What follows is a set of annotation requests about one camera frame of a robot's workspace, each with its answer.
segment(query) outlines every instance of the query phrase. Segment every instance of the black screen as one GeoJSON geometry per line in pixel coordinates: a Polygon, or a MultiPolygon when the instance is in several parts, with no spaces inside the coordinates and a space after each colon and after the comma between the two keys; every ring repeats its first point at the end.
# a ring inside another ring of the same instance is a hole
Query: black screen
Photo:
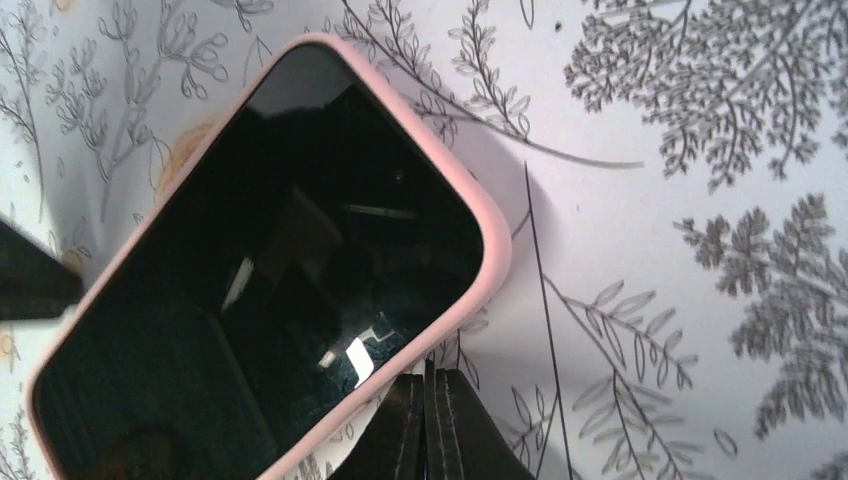
{"type": "Polygon", "coordinates": [[[37,379],[47,441],[74,479],[252,480],[468,289],[482,248],[355,73],[297,47],[37,379]]]}

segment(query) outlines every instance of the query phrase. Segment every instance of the white tablecloth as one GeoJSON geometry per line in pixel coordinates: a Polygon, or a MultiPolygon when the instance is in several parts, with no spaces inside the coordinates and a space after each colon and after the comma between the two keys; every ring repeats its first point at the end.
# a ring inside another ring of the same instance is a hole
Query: white tablecloth
{"type": "MultiPolygon", "coordinates": [[[[323,29],[515,228],[502,293],[438,356],[538,478],[848,478],[844,1],[0,7],[0,212],[87,282],[181,135],[323,29]]],[[[0,326],[2,479],[48,478],[19,405],[54,329],[0,326]]],[[[287,478],[324,478],[364,424],[287,478]]]]}

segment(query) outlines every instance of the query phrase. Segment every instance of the smartphone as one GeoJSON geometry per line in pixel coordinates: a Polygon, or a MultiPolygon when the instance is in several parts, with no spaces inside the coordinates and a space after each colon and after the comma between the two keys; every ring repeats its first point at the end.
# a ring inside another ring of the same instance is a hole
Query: smartphone
{"type": "Polygon", "coordinates": [[[342,40],[225,117],[30,383],[59,478],[279,478],[506,276],[495,203],[342,40]]]}

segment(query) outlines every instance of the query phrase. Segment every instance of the pink bezel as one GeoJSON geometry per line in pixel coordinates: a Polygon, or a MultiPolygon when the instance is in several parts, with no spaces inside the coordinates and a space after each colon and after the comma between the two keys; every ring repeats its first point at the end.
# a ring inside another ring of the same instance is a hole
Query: pink bezel
{"type": "Polygon", "coordinates": [[[346,397],[336,408],[327,414],[315,427],[309,431],[290,451],[280,457],[271,467],[262,473],[257,480],[275,480],[306,458],[325,439],[332,435],[344,424],[359,407],[373,397],[382,387],[391,382],[397,375],[412,364],[423,358],[442,339],[451,335],[464,321],[468,320],[495,294],[504,282],[509,270],[512,240],[510,230],[500,209],[492,198],[483,190],[471,176],[468,170],[453,156],[447,147],[435,136],[421,119],[409,108],[406,102],[389,86],[386,80],[377,73],[353,47],[338,37],[323,33],[301,35],[288,43],[280,53],[274,56],[257,74],[256,79],[245,88],[232,108],[219,119],[206,139],[197,147],[191,159],[166,188],[161,200],[153,211],[130,235],[127,242],[118,251],[103,274],[94,282],[91,289],[80,301],[74,316],[65,321],[54,343],[47,349],[44,357],[36,365],[32,378],[27,385],[26,411],[31,419],[34,437],[47,458],[48,468],[56,478],[66,478],[58,467],[54,452],[48,446],[42,425],[35,415],[33,386],[41,375],[45,365],[56,353],[71,330],[85,315],[86,310],[98,293],[106,286],[118,266],[135,247],[139,238],[149,228],[153,219],[162,211],[163,206],[170,200],[177,186],[188,173],[197,165],[198,160],[209,148],[212,140],[226,126],[232,116],[247,102],[250,95],[265,78],[277,61],[289,50],[306,43],[318,43],[332,48],[353,69],[362,82],[368,86],[377,99],[397,119],[408,132],[421,150],[430,158],[433,165],[441,172],[447,182],[465,201],[477,219],[483,237],[483,261],[477,278],[460,299],[442,314],[430,327],[424,330],[403,350],[379,368],[359,388],[346,397]]]}

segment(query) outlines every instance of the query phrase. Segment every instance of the floral tablecloth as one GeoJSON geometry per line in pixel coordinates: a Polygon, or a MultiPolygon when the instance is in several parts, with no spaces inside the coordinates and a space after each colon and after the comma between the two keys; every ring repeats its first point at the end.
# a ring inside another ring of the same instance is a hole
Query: floral tablecloth
{"type": "MultiPolygon", "coordinates": [[[[436,350],[540,479],[848,478],[842,0],[2,0],[0,212],[90,283],[184,133],[354,44],[514,228],[436,350]]],[[[0,479],[46,479],[0,325],[0,479]]],[[[367,415],[287,475],[323,479],[367,415]]]]}

